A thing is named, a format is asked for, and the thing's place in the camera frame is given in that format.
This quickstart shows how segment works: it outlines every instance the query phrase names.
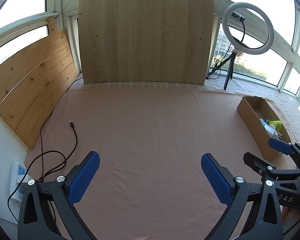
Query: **blue gripper pad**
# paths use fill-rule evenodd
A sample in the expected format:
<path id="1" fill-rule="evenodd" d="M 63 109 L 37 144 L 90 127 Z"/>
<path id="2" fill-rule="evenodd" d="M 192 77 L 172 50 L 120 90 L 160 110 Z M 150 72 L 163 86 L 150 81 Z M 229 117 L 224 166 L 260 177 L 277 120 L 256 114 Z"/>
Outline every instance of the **blue gripper pad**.
<path id="1" fill-rule="evenodd" d="M 71 206 L 81 200 L 99 166 L 100 156 L 98 153 L 94 152 L 69 185 L 68 201 Z"/>
<path id="2" fill-rule="evenodd" d="M 219 201 L 229 206 L 232 203 L 231 188 L 207 154 L 201 158 L 201 168 Z"/>
<path id="3" fill-rule="evenodd" d="M 285 143 L 283 141 L 280 141 L 276 138 L 270 138 L 268 141 L 268 145 L 269 147 L 271 147 L 272 149 L 277 150 L 278 152 L 281 152 L 285 155 L 291 155 L 293 154 L 291 145 L 288 143 Z"/>

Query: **power strip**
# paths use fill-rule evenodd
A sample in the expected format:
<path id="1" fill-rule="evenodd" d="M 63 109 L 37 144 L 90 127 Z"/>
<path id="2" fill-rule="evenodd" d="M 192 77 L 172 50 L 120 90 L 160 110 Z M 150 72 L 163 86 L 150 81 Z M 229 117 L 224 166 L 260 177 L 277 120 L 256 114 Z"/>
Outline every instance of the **power strip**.
<path id="1" fill-rule="evenodd" d="M 16 161 L 12 164 L 11 181 L 10 181 L 10 194 L 12 194 L 12 192 L 16 189 L 16 187 L 18 186 L 18 184 L 22 180 L 25 173 L 26 173 L 26 166 L 22 162 Z M 30 179 L 32 179 L 32 177 L 30 177 L 27 174 L 25 179 L 21 183 L 20 187 L 18 188 L 18 190 L 11 197 L 12 199 L 15 199 L 18 202 L 17 205 L 20 205 L 20 203 L 22 202 L 23 192 L 26 188 L 26 184 L 28 183 L 28 181 Z"/>

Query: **ring light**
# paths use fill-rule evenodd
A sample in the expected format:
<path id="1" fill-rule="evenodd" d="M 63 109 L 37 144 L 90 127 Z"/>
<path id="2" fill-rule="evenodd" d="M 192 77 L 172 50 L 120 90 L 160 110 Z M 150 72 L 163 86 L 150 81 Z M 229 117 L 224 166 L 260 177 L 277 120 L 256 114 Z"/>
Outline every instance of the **ring light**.
<path id="1" fill-rule="evenodd" d="M 269 32 L 269 36 L 268 39 L 266 41 L 266 43 L 259 47 L 259 48 L 255 48 L 255 49 L 251 49 L 251 48 L 247 48 L 245 46 L 242 46 L 240 43 L 238 43 L 231 35 L 230 30 L 229 30 L 229 18 L 231 16 L 231 14 L 237 10 L 237 9 L 242 9 L 242 8 L 246 8 L 246 9 L 251 9 L 255 12 L 257 12 L 258 14 L 260 14 L 263 19 L 265 20 L 267 27 L 268 27 L 268 32 Z M 250 3 L 245 3 L 245 2 L 238 2 L 238 3 L 233 3 L 232 5 L 230 5 L 225 12 L 223 13 L 223 17 L 222 17 L 222 28 L 223 31 L 226 35 L 226 37 L 228 38 L 229 42 L 231 42 L 231 44 L 238 50 L 247 53 L 247 54 L 252 54 L 252 55 L 259 55 L 262 53 L 267 52 L 271 46 L 274 43 L 274 29 L 272 26 L 272 23 L 270 21 L 270 19 L 268 18 L 268 16 L 261 10 L 259 9 L 257 6 L 250 4 Z"/>

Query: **yellow object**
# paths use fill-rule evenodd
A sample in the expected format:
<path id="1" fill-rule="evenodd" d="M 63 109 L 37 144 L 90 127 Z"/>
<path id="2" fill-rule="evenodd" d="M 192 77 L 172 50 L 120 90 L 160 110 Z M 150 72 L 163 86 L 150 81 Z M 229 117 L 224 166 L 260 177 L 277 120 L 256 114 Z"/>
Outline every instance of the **yellow object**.
<path id="1" fill-rule="evenodd" d="M 267 123 L 268 123 L 268 125 L 273 124 L 274 128 L 275 128 L 278 132 L 280 132 L 281 127 L 282 127 L 282 122 L 281 122 L 281 121 L 268 121 Z"/>

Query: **light wood panel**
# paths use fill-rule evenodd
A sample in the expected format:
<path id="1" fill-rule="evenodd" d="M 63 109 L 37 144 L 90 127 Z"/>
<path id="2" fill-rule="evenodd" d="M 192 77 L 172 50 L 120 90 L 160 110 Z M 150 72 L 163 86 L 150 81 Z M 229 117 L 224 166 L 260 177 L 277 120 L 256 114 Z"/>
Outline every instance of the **light wood panel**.
<path id="1" fill-rule="evenodd" d="M 32 70 L 0 104 L 0 114 L 16 130 L 22 118 L 38 96 L 71 63 L 69 46 L 57 52 Z"/>
<path id="2" fill-rule="evenodd" d="M 203 84 L 212 23 L 213 0 L 80 0 L 84 82 Z"/>
<path id="3" fill-rule="evenodd" d="M 77 76 L 74 63 L 71 63 L 40 94 L 22 118 L 16 134 L 30 149 L 34 147 L 42 124 Z"/>
<path id="4" fill-rule="evenodd" d="M 0 65 L 0 104 L 10 91 L 35 67 L 69 46 L 61 31 L 32 43 Z"/>
<path id="5" fill-rule="evenodd" d="M 47 19 L 49 34 L 53 34 L 57 32 L 57 24 L 55 17 L 49 17 Z"/>

